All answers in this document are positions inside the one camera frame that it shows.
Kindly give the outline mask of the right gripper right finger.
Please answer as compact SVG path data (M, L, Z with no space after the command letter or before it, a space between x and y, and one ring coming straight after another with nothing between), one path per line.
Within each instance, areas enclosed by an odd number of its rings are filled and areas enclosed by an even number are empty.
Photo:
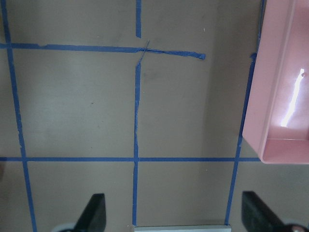
M244 191L241 220L247 232L286 232L285 224L254 191Z

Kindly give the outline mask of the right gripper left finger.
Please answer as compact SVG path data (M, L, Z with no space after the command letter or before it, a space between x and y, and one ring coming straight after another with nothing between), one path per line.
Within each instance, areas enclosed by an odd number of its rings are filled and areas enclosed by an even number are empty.
M103 232L106 221L105 195L104 193L93 194L72 231Z

